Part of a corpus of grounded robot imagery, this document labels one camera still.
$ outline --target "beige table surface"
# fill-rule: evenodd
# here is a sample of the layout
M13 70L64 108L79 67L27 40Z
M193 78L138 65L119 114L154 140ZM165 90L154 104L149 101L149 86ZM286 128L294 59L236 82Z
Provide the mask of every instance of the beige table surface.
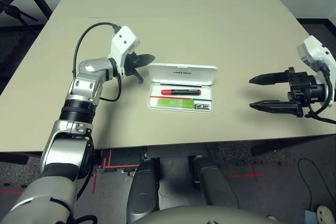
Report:
M96 148L336 132L335 125L249 107L260 100L287 101L289 90L287 83L258 86L250 78L290 66L313 74L296 51L308 34L279 0L62 0L0 97L0 151L44 148L72 80L76 43L97 22L128 25L141 40L136 52L155 55L155 62L215 65L218 75L209 114L150 110L147 68L139 71L142 85L124 78L120 100L100 101L97 108ZM112 36L110 27L92 30L78 62L106 57ZM110 81L103 96L113 98L117 91L117 81ZM322 116L335 120L336 106Z

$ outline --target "red pen cap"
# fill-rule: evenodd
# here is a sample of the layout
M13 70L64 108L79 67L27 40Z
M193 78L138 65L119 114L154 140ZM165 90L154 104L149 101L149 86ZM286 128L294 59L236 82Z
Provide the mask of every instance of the red pen cap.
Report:
M161 90L161 94L162 95L171 95L172 94L172 90L171 89Z

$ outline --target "red marker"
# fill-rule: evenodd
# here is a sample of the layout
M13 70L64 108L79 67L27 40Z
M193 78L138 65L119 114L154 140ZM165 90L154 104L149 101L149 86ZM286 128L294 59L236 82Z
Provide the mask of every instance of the red marker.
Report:
M200 95L199 89L163 89L162 95Z

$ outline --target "robotic arm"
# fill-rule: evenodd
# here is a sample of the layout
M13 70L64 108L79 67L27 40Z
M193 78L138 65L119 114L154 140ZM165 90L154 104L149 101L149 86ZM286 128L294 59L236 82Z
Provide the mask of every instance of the robotic arm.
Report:
M288 102L278 100L263 100L251 103L250 107L269 113L288 113L303 117L302 107L309 107L310 112L305 116L322 122L336 123L331 119L318 116L328 106L333 105L336 83L336 61L328 48L315 37L310 36L298 47L300 59L317 74L309 76L306 72L295 73L294 68L280 73L261 74L249 82L258 85L272 85L289 82ZM320 102L322 107L313 111L311 104Z
M43 151L41 177L25 189L2 223L80 222L75 222L73 218L76 180L91 176L92 173L92 121L102 85L113 77L135 74L136 67L154 59L153 56L147 56L143 60L134 53L139 43L135 34L123 26L112 39L110 58L80 63L79 73L70 85L59 120L54 123ZM88 216L82 221L89 219L93 223L97 222L95 216Z

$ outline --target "green eraser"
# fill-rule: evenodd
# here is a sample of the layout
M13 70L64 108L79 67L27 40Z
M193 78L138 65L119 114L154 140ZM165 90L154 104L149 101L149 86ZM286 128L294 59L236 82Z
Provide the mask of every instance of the green eraser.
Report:
M191 99L167 99L159 98L157 100L158 107L172 107L183 109L194 109L194 101Z

